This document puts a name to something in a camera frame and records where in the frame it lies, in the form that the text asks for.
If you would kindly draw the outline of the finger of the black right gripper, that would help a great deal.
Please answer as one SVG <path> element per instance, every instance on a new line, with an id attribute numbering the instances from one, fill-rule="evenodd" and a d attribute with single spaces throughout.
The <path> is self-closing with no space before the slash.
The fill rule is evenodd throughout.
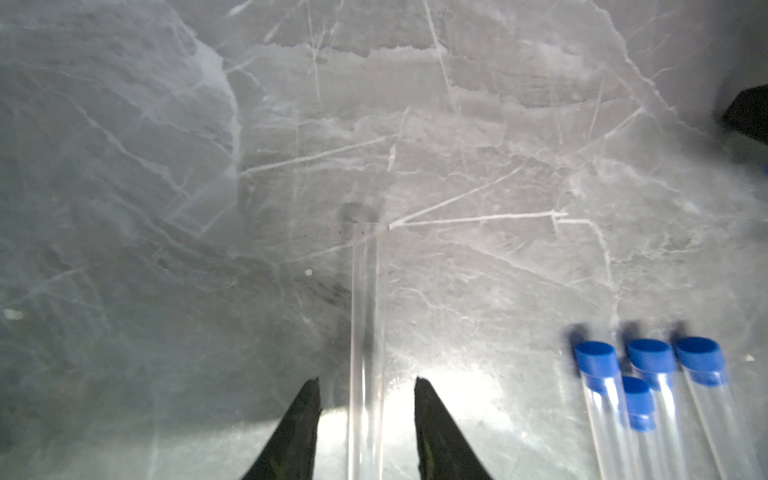
<path id="1" fill-rule="evenodd" d="M 741 91 L 722 116 L 725 125 L 740 134 L 768 142 L 768 85 Z"/>

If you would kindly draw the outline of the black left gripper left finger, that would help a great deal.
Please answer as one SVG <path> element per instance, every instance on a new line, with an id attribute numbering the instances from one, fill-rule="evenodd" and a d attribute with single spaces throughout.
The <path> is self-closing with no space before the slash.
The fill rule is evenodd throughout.
<path id="1" fill-rule="evenodd" d="M 242 480 L 312 480 L 320 420 L 318 378 L 306 381 Z"/>

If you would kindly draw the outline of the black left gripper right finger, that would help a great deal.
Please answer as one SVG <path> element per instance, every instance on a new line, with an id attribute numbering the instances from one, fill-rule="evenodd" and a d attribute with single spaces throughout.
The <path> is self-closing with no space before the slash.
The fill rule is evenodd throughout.
<path id="1" fill-rule="evenodd" d="M 414 424 L 422 480 L 492 479 L 432 384 L 422 377 L 415 381 Z"/>

